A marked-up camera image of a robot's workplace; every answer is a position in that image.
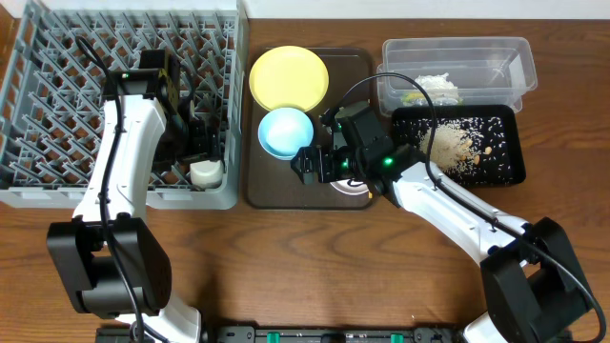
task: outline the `dish rack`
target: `dish rack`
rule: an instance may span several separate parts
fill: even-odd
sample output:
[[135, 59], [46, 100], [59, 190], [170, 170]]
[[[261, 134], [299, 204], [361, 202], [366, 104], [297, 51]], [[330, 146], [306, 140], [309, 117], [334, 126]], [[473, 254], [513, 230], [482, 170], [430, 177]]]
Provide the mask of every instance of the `dish rack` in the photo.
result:
[[[248, 20], [235, 10], [48, 11], [30, 1], [0, 92], [0, 201], [20, 208], [75, 208], [92, 176], [103, 134], [103, 73], [74, 37], [94, 43], [111, 71], [137, 68], [140, 52], [172, 51], [195, 83], [195, 116], [220, 118], [225, 172], [216, 189], [196, 190], [184, 167], [152, 173], [147, 205], [218, 209], [237, 201], [241, 96]], [[188, 93], [181, 79], [181, 95]]]

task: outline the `cable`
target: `cable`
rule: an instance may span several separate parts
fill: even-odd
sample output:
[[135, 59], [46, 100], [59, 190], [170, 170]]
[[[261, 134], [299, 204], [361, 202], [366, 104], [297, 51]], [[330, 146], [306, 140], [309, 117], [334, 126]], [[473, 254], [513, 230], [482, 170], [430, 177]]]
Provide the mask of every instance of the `cable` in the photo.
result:
[[132, 283], [130, 279], [127, 277], [125, 272], [125, 267], [118, 255], [116, 250], [116, 241], [114, 239], [114, 235], [112, 234], [111, 227], [109, 225], [109, 213], [108, 213], [108, 183], [110, 180], [110, 176], [112, 173], [112, 165], [114, 163], [114, 158], [116, 156], [116, 151], [118, 150], [118, 144], [121, 140], [121, 134], [123, 133], [123, 110], [121, 107], [121, 101], [118, 96], [118, 88], [116, 83], [111, 79], [111, 73], [104, 64], [102, 58], [95, 52], [95, 49], [92, 45], [82, 36], [76, 36], [76, 45], [83, 52], [87, 58], [94, 63], [99, 69], [104, 72], [106, 76], [106, 82], [110, 82], [110, 89], [113, 92], [114, 96], [114, 104], [116, 105], [116, 126], [114, 127], [114, 139], [112, 140], [111, 151], [108, 155], [108, 161], [106, 163], [106, 168], [104, 169], [104, 174], [102, 176], [102, 188], [98, 195], [99, 197], [99, 210], [100, 210], [100, 218], [102, 222], [102, 232], [104, 234], [104, 239], [108, 244], [108, 249], [111, 252], [112, 260], [114, 261], [114, 265], [118, 270], [119, 276], [123, 280], [123, 284], [125, 285], [125, 289], [130, 297], [132, 302], [132, 309], [135, 313], [135, 319], [137, 322], [137, 341], [139, 343], [144, 342], [144, 320], [142, 319], [142, 312], [140, 311], [140, 307], [137, 303], [137, 298], [135, 296], [135, 291], [133, 290]]
[[445, 194], [447, 194], [450, 198], [452, 198], [454, 201], [456, 201], [459, 205], [463, 206], [468, 211], [479, 216], [481, 219], [489, 222], [494, 228], [499, 229], [502, 232], [512, 236], [520, 244], [525, 246], [527, 249], [529, 249], [533, 253], [537, 254], [538, 256], [541, 256], [544, 260], [546, 260], [546, 262], [552, 264], [553, 266], [555, 266], [559, 270], [561, 270], [563, 273], [568, 275], [568, 277], [570, 277], [572, 279], [572, 281], [574, 281], [574, 283], [577, 285], [577, 288], [580, 290], [580, 292], [584, 295], [584, 297], [591, 304], [591, 306], [595, 310], [595, 313], [598, 317], [598, 321], [600, 323], [600, 330], [598, 332], [598, 335], [595, 338], [593, 338], [592, 340], [575, 342], [575, 343], [599, 343], [599, 342], [601, 342], [606, 335], [606, 319], [605, 319], [605, 315], [603, 314], [603, 310], [601, 309], [601, 305], [598, 302], [598, 300], [595, 298], [595, 296], [593, 296], [591, 294], [591, 292], [589, 292], [589, 290], [587, 290], [586, 287], [584, 287], [584, 285], [574, 276], [574, 274], [572, 272], [570, 272], [567, 269], [567, 267], [565, 267], [563, 264], [558, 262], [558, 260], [551, 254], [543, 251], [541, 248], [537, 247], [535, 244], [533, 244], [533, 243], [529, 242], [527, 239], [523, 238], [523, 236], [520, 235], [518, 232], [513, 231], [512, 229], [508, 228], [504, 224], [500, 223], [496, 218], [491, 217], [484, 212], [481, 212], [479, 209], [477, 209], [475, 206], [473, 206], [469, 202], [461, 199], [460, 197], [458, 197], [457, 195], [452, 193], [451, 190], [447, 189], [443, 185], [443, 183], [440, 179], [438, 179], [434, 176], [434, 174], [432, 173], [432, 169], [430, 167], [430, 156], [431, 156], [431, 152], [432, 152], [432, 145], [433, 145], [433, 142], [435, 139], [435, 133], [436, 133], [437, 126], [438, 126], [437, 113], [435, 111], [435, 106], [434, 106], [432, 99], [430, 98], [430, 95], [428, 95], [426, 90], [424, 88], [422, 88], [414, 79], [412, 79], [411, 77], [396, 73], [396, 72], [381, 72], [381, 73], [366, 77], [366, 78], [358, 81], [355, 85], [353, 85], [345, 93], [345, 95], [343, 95], [341, 100], [339, 100], [338, 104], [332, 110], [328, 109], [322, 115], [322, 118], [321, 118], [322, 123], [324, 125], [329, 125], [333, 122], [333, 120], [335, 119], [335, 115], [337, 113], [337, 109], [340, 108], [340, 106], [342, 105], [342, 102], [345, 101], [348, 94], [353, 89], [355, 89], [357, 86], [359, 86], [362, 83], [367, 82], [369, 80], [373, 80], [378, 77], [385, 77], [385, 76], [393, 76], [393, 77], [401, 78], [405, 81], [408, 81], [410, 84], [412, 84], [415, 88], [417, 88], [423, 94], [423, 96], [426, 98], [426, 101], [428, 102], [428, 107], [430, 109], [430, 115], [431, 115], [431, 119], [432, 119], [432, 128], [430, 130], [430, 141], [428, 142], [428, 147], [426, 149], [425, 168], [426, 168], [426, 173], [428, 174], [428, 177], [430, 177], [430, 180], [432, 181], [434, 186], [436, 188], [439, 188], [441, 191], [443, 191]]

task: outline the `black tray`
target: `black tray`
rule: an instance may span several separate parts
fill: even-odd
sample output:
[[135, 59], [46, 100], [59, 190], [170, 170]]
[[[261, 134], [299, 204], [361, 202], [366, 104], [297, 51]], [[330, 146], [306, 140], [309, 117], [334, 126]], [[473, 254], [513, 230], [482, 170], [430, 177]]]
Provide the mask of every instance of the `black tray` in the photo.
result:
[[[486, 146], [493, 146], [492, 153], [480, 155], [479, 167], [474, 172], [447, 172], [452, 180], [464, 187], [511, 185], [525, 180], [517, 122], [511, 108], [504, 105], [461, 105], [437, 106], [435, 110], [439, 125], [452, 119], [476, 118], [476, 122], [482, 126], [478, 132], [483, 135], [478, 150], [484, 151]], [[427, 107], [397, 109], [392, 115], [392, 137], [398, 144], [411, 144], [420, 148], [417, 137], [427, 132], [431, 123]]]
[[[329, 73], [329, 89], [324, 99], [314, 109], [307, 112], [314, 123], [314, 144], [331, 143], [331, 135], [319, 122], [319, 115], [336, 105], [337, 101], [357, 81], [370, 76], [373, 71], [371, 57], [366, 50], [353, 48], [310, 48], [320, 56]], [[357, 100], [373, 101], [373, 86], [361, 87], [350, 94], [346, 103]], [[299, 210], [362, 210], [370, 206], [372, 200], [367, 193], [345, 195], [330, 184], [303, 185], [291, 170], [290, 161], [278, 160], [266, 153], [258, 142], [258, 124], [268, 113], [260, 107], [247, 92], [246, 101], [251, 102], [249, 137], [245, 146], [246, 199], [259, 209], [299, 209]]]

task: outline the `dark brown tray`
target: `dark brown tray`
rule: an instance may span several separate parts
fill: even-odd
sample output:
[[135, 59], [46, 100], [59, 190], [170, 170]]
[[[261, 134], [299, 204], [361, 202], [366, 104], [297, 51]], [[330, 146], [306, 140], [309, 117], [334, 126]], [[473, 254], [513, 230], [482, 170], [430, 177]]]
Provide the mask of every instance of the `dark brown tray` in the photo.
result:
[[[336, 105], [357, 81], [371, 75], [373, 64], [366, 50], [353, 48], [310, 48], [310, 50], [320, 56], [329, 73], [329, 88], [324, 99], [307, 112], [314, 123], [314, 144], [325, 145], [331, 142], [331, 135], [320, 124], [319, 115]], [[346, 103], [367, 99], [373, 101], [373, 87], [367, 86], [362, 85], [354, 90]], [[312, 185], [303, 185], [291, 170], [290, 161], [281, 161], [266, 153], [258, 142], [258, 124], [268, 112], [253, 100], [249, 91], [246, 96], [246, 101], [251, 105], [252, 115], [248, 126], [249, 141], [245, 146], [245, 187], [246, 199], [252, 206], [259, 209], [282, 210], [363, 210], [371, 205], [372, 200], [366, 193], [345, 195], [330, 184], [319, 184], [317, 181]]]

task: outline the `transparent plastic bin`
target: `transparent plastic bin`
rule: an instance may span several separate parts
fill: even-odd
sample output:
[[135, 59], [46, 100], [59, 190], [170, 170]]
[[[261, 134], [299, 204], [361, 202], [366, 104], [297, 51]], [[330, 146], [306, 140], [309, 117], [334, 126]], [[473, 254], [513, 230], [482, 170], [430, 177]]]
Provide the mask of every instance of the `transparent plastic bin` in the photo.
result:
[[[538, 85], [532, 51], [520, 37], [390, 39], [383, 44], [380, 67], [414, 79], [448, 73], [447, 81], [457, 86], [459, 104], [501, 104], [515, 111], [521, 110], [521, 97]], [[377, 88], [379, 103], [389, 112], [419, 93], [395, 77], [378, 79]], [[428, 92], [434, 99], [447, 91]]]

